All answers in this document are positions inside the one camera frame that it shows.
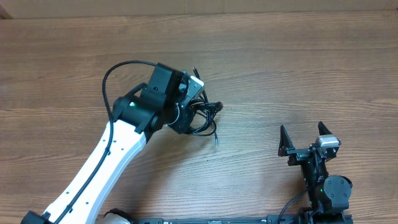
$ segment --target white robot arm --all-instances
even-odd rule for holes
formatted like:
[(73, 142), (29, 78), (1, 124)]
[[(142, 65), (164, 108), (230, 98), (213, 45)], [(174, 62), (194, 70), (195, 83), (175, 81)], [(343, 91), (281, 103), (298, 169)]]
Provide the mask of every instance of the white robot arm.
[[(108, 75), (121, 65), (142, 63), (155, 69), (148, 83), (141, 83), (119, 97), (111, 111), (105, 92)], [(29, 211), (23, 224), (94, 223), (103, 202), (129, 162), (140, 152), (150, 137), (163, 125), (179, 134), (209, 136), (215, 133), (213, 118), (222, 109), (221, 102), (209, 103), (204, 83), (197, 70), (195, 76), (160, 63), (121, 62), (106, 73), (103, 95), (109, 123), (98, 145), (65, 191), (38, 215)], [(197, 129), (190, 124), (196, 113), (204, 114), (206, 123)], [(212, 132), (199, 134), (214, 126)], [(125, 218), (108, 214), (99, 223), (129, 223)]]
[[(79, 196), (73, 208), (64, 216), (60, 223), (94, 223), (102, 204), (116, 181), (118, 181), (123, 170), (132, 158), (144, 148), (146, 144), (145, 134), (136, 133), (134, 131), (136, 128), (135, 126), (122, 120), (116, 121), (113, 126), (113, 143), (109, 151), (110, 153), (108, 153), (106, 159), (84, 192)], [(77, 173), (74, 180), (44, 211), (44, 213), (48, 212), (51, 214), (49, 217), (50, 222), (54, 223), (57, 220), (65, 210), (66, 205), (74, 198), (81, 186), (93, 172), (108, 143), (109, 131), (110, 127), (108, 123), (98, 145), (80, 169), (79, 173)]]

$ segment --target table surface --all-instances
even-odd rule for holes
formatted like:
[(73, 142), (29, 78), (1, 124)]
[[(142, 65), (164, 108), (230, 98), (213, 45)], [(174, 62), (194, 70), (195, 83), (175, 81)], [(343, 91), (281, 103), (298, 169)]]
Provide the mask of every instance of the table surface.
[[(317, 12), (0, 21), (0, 223), (43, 212), (74, 178), (107, 122), (105, 71), (125, 60), (196, 66), (217, 115), (212, 137), (164, 128), (128, 165), (100, 214), (264, 217), (302, 189), (278, 157), (323, 121), (342, 142), (331, 175), (353, 182), (356, 223), (398, 222), (398, 13)], [(111, 101), (152, 68), (109, 78)], [(307, 197), (288, 212), (308, 205)]]

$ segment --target robot end effector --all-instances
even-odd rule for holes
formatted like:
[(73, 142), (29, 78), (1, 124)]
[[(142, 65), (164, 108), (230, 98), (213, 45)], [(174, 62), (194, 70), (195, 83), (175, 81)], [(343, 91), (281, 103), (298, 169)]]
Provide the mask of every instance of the robot end effector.
[(278, 156), (288, 156), (289, 166), (301, 166), (310, 198), (309, 208), (300, 211), (300, 223), (352, 223), (351, 215), (344, 215), (353, 187), (347, 177), (332, 175), (325, 162), (336, 157), (341, 141), (319, 122), (319, 137), (307, 149), (296, 149), (285, 127), (280, 127)]
[[(134, 125), (137, 133), (145, 133), (147, 141), (165, 124), (179, 134), (196, 133), (190, 127), (197, 113), (192, 103), (197, 98), (205, 103), (207, 97), (205, 84), (200, 80), (197, 70), (194, 68), (193, 71), (195, 76), (190, 76), (186, 71), (181, 72), (158, 63), (148, 83), (141, 83), (114, 102), (114, 121), (121, 119)], [(222, 109), (221, 102), (209, 105), (216, 107), (215, 113)]]

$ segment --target wire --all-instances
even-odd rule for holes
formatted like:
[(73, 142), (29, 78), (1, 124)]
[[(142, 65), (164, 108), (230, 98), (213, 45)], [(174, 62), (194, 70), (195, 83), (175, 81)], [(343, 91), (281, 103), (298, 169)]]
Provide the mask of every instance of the wire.
[(83, 191), (86, 189), (88, 184), (91, 182), (91, 180), (94, 178), (95, 174), (98, 172), (100, 169), (102, 163), (104, 162), (106, 156), (109, 153), (109, 150), (111, 149), (112, 145), (112, 139), (113, 139), (113, 115), (111, 111), (111, 107), (109, 106), (109, 101), (108, 97), (106, 96), (106, 80), (108, 79), (109, 74), (116, 68), (122, 66), (122, 65), (127, 65), (127, 64), (132, 64), (132, 63), (138, 63), (138, 64), (144, 64), (144, 65), (151, 65), (151, 66), (156, 66), (155, 63), (152, 62), (146, 62), (142, 60), (130, 60), (126, 62), (121, 62), (118, 63), (117, 65), (114, 65), (111, 67), (104, 76), (104, 79), (102, 81), (102, 95), (104, 97), (104, 102), (105, 102), (105, 107), (106, 107), (106, 112), (108, 113), (109, 117), (109, 126), (110, 126), (110, 132), (109, 132), (109, 140), (108, 140), (108, 145), (105, 148), (104, 154), (102, 155), (101, 159), (99, 160), (97, 166), (94, 168), (93, 172), (90, 174), (90, 176), (87, 178), (86, 182), (81, 186), (80, 190), (76, 193), (76, 195), (73, 197), (73, 199), (70, 201), (70, 203), (66, 206), (65, 210), (61, 213), (61, 215), (57, 218), (57, 220), (54, 222), (54, 224), (58, 224), (64, 216), (68, 213), (71, 212), (72, 206), (75, 204), (75, 202), (78, 200), (79, 196), (83, 193)]
[(282, 211), (280, 211), (279, 217), (278, 217), (278, 222), (277, 224), (280, 224), (280, 221), (282, 219), (282, 216), (284, 215), (285, 211), (287, 210), (287, 208), (293, 203), (295, 202), (297, 199), (299, 199), (300, 197), (303, 197), (303, 195), (305, 195), (305, 193), (309, 192), (310, 190), (312, 190), (315, 186), (317, 186), (320, 183), (323, 183), (323, 181), (312, 185), (311, 187), (307, 188), (306, 190), (302, 191), (301, 193), (299, 193), (298, 195), (296, 195), (292, 200), (290, 200), (289, 202), (287, 202), (287, 204), (285, 205), (285, 207), (282, 209)]
[(175, 103), (175, 107), (176, 107), (176, 109), (178, 111), (177, 118), (173, 122), (171, 122), (169, 124), (166, 124), (166, 125), (172, 125), (172, 124), (176, 123), (178, 121), (178, 119), (180, 119), (180, 107), (178, 106), (178, 103)]
[[(200, 79), (198, 70), (194, 67), (193, 72), (195, 76)], [(223, 104), (221, 102), (217, 103), (209, 103), (206, 91), (203, 90), (198, 99), (191, 100), (189, 106), (192, 108), (194, 114), (199, 114), (200, 116), (206, 119), (205, 123), (199, 128), (190, 128), (187, 134), (194, 134), (196, 136), (211, 136), (214, 134), (216, 146), (218, 146), (218, 137), (217, 137), (217, 125), (214, 121), (214, 117), (217, 112), (221, 111), (223, 108)], [(211, 125), (213, 125), (213, 130), (207, 134), (199, 134), (201, 132), (206, 131)]]
[(315, 184), (318, 182), (319, 179), (319, 167), (318, 167), (318, 156), (317, 152), (313, 151), (313, 156), (315, 157), (315, 171), (316, 171), (316, 176), (315, 176)]

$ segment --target wooden table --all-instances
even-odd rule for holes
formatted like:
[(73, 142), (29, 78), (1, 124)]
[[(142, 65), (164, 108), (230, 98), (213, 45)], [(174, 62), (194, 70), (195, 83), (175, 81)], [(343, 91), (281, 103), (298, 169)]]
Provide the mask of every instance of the wooden table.
[[(124, 60), (196, 66), (220, 100), (212, 137), (155, 134), (101, 214), (264, 217), (303, 188), (278, 157), (323, 121), (343, 143), (329, 173), (354, 184), (356, 223), (398, 222), (398, 13), (326, 12), (0, 21), (0, 223), (43, 212), (74, 178), (107, 122), (105, 71)], [(113, 102), (152, 68), (109, 78)], [(307, 206), (304, 197), (288, 212)]]

